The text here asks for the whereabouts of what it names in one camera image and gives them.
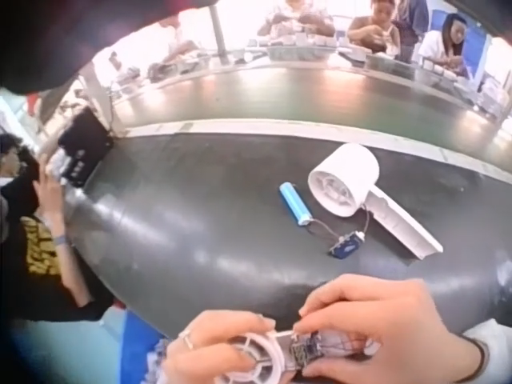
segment white fan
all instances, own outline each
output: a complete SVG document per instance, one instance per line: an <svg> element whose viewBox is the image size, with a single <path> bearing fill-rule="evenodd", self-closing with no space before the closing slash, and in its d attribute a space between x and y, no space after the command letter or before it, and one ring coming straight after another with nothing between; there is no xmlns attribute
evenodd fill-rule
<svg viewBox="0 0 512 384"><path fill-rule="evenodd" d="M308 362L325 356L341 358L354 353L373 356L380 345L369 339L334 330L297 336L293 331L266 335L245 334L231 342L256 361L251 372L231 372L215 379L215 384L278 384L283 372L296 371Z"/></svg>
<svg viewBox="0 0 512 384"><path fill-rule="evenodd" d="M364 146L345 144L311 171L313 196L332 214L347 218L359 208L374 218L418 258L442 252L442 245L392 198L376 187L376 157Z"/></svg>
<svg viewBox="0 0 512 384"><path fill-rule="evenodd" d="M216 384L278 384L285 369L285 357L276 338L271 335L245 334L232 341L256 361L251 372L232 372L215 379Z"/></svg>

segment conveyor belt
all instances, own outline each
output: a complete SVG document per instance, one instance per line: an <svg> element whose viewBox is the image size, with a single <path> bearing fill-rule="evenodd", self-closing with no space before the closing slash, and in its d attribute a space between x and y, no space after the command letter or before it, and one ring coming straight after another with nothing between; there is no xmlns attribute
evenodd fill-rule
<svg viewBox="0 0 512 384"><path fill-rule="evenodd" d="M210 97L198 100L198 113ZM258 104L264 95L252 98ZM329 94L324 100L332 105ZM343 273L424 278L455 331L489 317L511 324L512 186L375 150L379 186L445 252L420 262L372 222L364 246L339 261L326 255L328 241L296 226L278 193L292 181L336 231L361 225L364 215L334 218L307 191L309 171L337 146L231 134L123 139L75 203L74 240L116 295L169 336L207 308L254 310L286 328L312 286Z"/></svg>
<svg viewBox="0 0 512 384"><path fill-rule="evenodd" d="M147 91L117 106L128 126L208 118L275 118L413 138L512 172L512 140L466 107L429 92L340 70L284 65L227 70Z"/></svg>

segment component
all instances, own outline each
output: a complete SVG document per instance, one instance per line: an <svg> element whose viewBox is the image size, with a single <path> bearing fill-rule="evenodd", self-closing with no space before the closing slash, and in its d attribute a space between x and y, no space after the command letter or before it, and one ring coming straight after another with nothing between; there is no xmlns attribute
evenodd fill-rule
<svg viewBox="0 0 512 384"><path fill-rule="evenodd" d="M311 215L310 210L307 209L306 204L304 204L301 197L298 195L294 186L292 186L290 182L284 182L279 187L279 191L291 212L294 214L297 224L300 226L307 226L313 219L313 216Z"/></svg>
<svg viewBox="0 0 512 384"><path fill-rule="evenodd" d="M351 337L337 331L321 331L296 335L293 331L267 335L245 334L231 345L256 361L251 372L232 372L215 379L216 384L278 384L283 372L301 370L323 356L344 357L364 353L375 354L377 343L366 338Z"/></svg>
<svg viewBox="0 0 512 384"><path fill-rule="evenodd" d="M113 145L103 124L85 108L58 139L67 157L61 176L72 186L83 187Z"/></svg>
<svg viewBox="0 0 512 384"><path fill-rule="evenodd" d="M365 241L363 232L352 232L347 236L339 239L339 241L329 250L329 253L343 260L348 258L353 252L359 249Z"/></svg>

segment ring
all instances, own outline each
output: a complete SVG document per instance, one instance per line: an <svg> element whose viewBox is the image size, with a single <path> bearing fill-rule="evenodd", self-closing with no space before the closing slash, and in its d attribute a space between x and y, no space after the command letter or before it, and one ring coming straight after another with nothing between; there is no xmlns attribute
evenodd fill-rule
<svg viewBox="0 0 512 384"><path fill-rule="evenodd" d="M184 330L178 335L178 337L184 341L189 350L194 348L194 344L190 341L190 330Z"/></svg>

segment bracelet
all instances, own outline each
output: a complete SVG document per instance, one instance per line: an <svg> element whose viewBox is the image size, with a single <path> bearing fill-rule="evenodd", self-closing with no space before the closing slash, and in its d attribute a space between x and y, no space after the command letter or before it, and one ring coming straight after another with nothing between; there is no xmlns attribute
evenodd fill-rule
<svg viewBox="0 0 512 384"><path fill-rule="evenodd" d="M476 380L477 378L482 376L487 366L489 365L489 347L487 346L487 344L474 338L468 338L467 336L464 335L461 335L460 338L463 338L464 340L470 342L471 344L478 348L478 350L480 351L480 364L478 364L478 368L476 369L475 372L473 372L466 378L458 380L457 382L455 382L455 384L462 384L465 382L472 382L473 380Z"/></svg>
<svg viewBox="0 0 512 384"><path fill-rule="evenodd" d="M54 244L56 247L67 245L67 237L64 234L61 236L57 236L56 238L54 238Z"/></svg>

